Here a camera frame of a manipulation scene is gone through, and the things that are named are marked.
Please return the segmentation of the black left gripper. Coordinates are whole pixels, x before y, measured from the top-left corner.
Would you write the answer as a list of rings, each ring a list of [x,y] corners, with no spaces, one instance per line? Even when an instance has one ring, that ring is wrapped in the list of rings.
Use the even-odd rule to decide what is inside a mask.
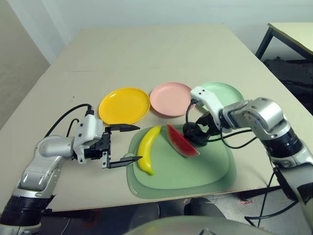
[[[130,124],[110,124],[105,128],[100,140],[96,141],[90,148],[84,150],[85,158],[91,160],[102,160],[102,168],[118,168],[132,164],[142,156],[130,156],[121,158],[119,161],[111,162],[111,134],[112,131],[130,132],[139,130],[140,127]]]

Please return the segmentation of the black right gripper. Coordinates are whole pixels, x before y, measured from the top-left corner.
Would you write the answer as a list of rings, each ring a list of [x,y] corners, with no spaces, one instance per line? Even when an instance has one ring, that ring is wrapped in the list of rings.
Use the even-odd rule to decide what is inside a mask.
[[[207,145],[210,135],[218,135],[220,130],[215,125],[214,119],[209,112],[203,114],[196,122],[189,122],[189,127],[200,128],[199,124],[208,127],[206,132],[200,130],[195,134],[195,145],[197,147],[202,147]]]

